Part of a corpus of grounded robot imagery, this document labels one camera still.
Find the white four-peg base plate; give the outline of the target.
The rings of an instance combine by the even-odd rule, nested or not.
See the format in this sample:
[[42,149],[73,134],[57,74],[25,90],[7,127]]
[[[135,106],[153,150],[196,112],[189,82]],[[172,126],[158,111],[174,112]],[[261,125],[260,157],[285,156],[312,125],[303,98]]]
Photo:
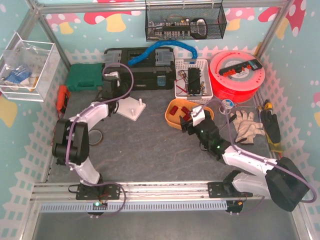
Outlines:
[[136,100],[132,97],[127,97],[120,99],[118,103],[117,113],[132,121],[136,121],[146,107],[146,104],[142,102],[141,98]]

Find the brown tape roll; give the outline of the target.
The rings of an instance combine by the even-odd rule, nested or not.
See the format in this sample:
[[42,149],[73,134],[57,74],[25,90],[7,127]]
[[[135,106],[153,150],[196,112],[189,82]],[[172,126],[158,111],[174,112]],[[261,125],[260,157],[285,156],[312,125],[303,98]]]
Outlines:
[[98,130],[98,129],[92,129],[88,132],[88,137],[89,137],[89,145],[90,146],[97,146],[99,145],[104,137],[103,137],[103,133]]

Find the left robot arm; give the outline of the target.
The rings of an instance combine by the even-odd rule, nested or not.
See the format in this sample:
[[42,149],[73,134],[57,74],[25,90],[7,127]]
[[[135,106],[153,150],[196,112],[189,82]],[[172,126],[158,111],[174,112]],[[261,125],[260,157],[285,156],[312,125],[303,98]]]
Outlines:
[[52,154],[59,165],[69,166],[75,171],[80,184],[77,187],[76,199],[106,200],[108,191],[120,188],[114,183],[103,185],[102,175],[94,168],[90,158],[90,130],[100,121],[114,114],[119,107],[119,100],[128,96],[128,87],[121,85],[116,76],[106,76],[102,89],[94,101],[82,112],[69,119],[56,122],[52,145]]

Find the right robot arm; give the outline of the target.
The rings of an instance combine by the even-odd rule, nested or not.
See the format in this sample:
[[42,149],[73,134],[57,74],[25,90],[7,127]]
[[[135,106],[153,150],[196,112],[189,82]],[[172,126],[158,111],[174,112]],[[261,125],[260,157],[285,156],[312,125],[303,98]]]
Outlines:
[[271,198],[281,209],[291,212],[311,189],[296,165],[287,157],[262,157],[232,145],[220,136],[207,116],[198,120],[180,118],[183,132],[196,135],[200,146],[217,161],[240,169],[226,181],[225,192],[248,192]]

